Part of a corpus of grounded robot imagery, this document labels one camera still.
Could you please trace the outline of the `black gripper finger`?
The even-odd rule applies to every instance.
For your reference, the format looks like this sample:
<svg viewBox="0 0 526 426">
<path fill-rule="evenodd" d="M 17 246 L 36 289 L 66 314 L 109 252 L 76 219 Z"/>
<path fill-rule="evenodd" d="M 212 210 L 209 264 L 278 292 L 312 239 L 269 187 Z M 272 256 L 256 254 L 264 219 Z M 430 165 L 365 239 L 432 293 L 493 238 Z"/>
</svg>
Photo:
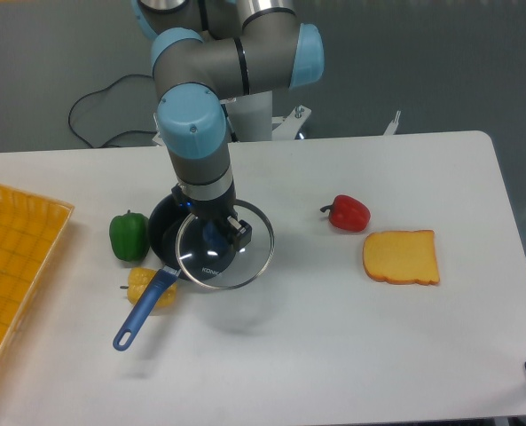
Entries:
<svg viewBox="0 0 526 426">
<path fill-rule="evenodd" d="M 245 220 L 228 216 L 218 223 L 218 228 L 234 250 L 242 250 L 251 242 L 251 225 Z"/>
</svg>

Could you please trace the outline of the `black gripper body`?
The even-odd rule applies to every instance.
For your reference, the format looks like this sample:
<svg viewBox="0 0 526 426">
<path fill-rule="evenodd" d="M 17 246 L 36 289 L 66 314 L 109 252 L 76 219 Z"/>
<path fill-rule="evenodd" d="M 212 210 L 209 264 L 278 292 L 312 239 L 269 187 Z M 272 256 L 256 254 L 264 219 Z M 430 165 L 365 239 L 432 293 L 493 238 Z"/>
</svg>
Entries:
<svg viewBox="0 0 526 426">
<path fill-rule="evenodd" d="M 225 222 L 227 217 L 237 217 L 237 212 L 234 208 L 236 202 L 234 184 L 231 184 L 223 195 L 217 196 L 215 199 L 208 201 L 195 200 L 188 195 L 185 195 L 183 189 L 179 185 L 175 185 L 171 188 L 171 194 L 176 205 L 180 209 L 183 209 L 200 219 Z"/>
</svg>

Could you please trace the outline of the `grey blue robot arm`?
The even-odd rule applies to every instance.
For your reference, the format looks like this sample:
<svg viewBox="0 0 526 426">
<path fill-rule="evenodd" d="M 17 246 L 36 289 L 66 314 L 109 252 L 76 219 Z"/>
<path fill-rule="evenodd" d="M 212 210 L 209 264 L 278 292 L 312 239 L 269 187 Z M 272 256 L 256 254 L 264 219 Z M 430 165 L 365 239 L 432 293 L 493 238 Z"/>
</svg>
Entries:
<svg viewBox="0 0 526 426">
<path fill-rule="evenodd" d="M 251 237 L 239 220 L 221 103 L 318 81 L 321 35 L 290 1 L 134 1 L 152 42 L 156 121 L 178 180 L 177 201 L 215 222 L 237 250 Z"/>
</svg>

